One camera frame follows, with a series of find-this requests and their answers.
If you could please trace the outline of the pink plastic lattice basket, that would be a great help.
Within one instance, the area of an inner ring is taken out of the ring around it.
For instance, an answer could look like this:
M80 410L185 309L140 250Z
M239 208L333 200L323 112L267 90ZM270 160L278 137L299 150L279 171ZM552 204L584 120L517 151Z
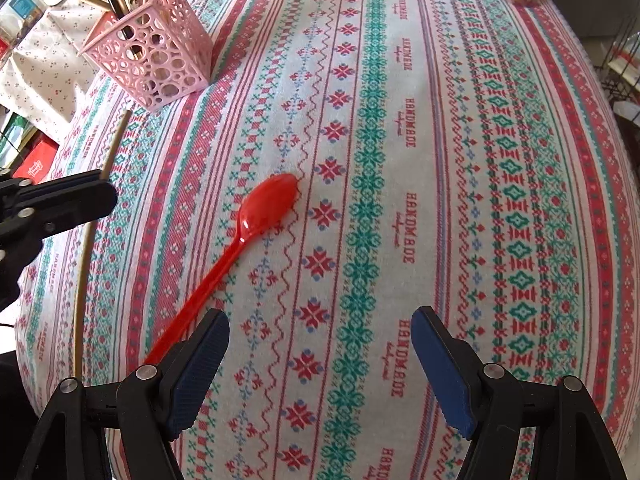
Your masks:
M155 112L206 88L213 43L188 0L148 0L120 20L96 22L80 53Z

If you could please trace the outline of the red plastic spoon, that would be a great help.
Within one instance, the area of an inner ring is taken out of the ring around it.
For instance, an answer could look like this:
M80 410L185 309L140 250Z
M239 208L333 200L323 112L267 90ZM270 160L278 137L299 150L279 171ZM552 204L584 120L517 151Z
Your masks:
M233 240L192 292L166 330L153 344L144 364L157 364L205 306L207 298L220 284L242 250L254 238L274 228L293 207L297 193L294 174L276 174L258 184L241 202L236 216Z

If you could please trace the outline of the red box on floor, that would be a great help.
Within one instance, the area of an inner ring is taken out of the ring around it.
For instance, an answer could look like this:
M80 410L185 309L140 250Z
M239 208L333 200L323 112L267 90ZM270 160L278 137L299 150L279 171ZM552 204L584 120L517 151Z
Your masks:
M47 177L57 151L58 144L41 133L32 144L24 160L15 169L13 177L26 178L34 183L40 183Z

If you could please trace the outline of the white floral side cloth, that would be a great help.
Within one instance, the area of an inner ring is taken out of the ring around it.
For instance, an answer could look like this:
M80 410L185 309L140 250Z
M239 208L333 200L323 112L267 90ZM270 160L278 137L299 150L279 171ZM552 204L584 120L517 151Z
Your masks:
M51 6L2 66L1 104L56 143L98 72L80 50L102 15L79 0Z

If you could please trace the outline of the glass jar blue label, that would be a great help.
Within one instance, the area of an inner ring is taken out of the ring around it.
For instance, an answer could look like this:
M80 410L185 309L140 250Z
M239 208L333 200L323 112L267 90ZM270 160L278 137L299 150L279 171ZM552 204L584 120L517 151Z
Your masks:
M22 42L45 10L41 0L1 0L1 61Z

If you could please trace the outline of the patterned striped tablecloth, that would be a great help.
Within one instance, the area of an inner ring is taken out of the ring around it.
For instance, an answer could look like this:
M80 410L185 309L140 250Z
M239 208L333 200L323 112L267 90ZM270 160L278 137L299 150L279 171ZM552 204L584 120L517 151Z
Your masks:
M175 443L189 479L452 479L468 445L411 347L429 304L515 377L579 377L639 474L639 191L550 0L189 0L204 91L149 113L105 75L53 177L99 167L82 379L140 365L232 241L242 199L296 203L209 305L229 348Z

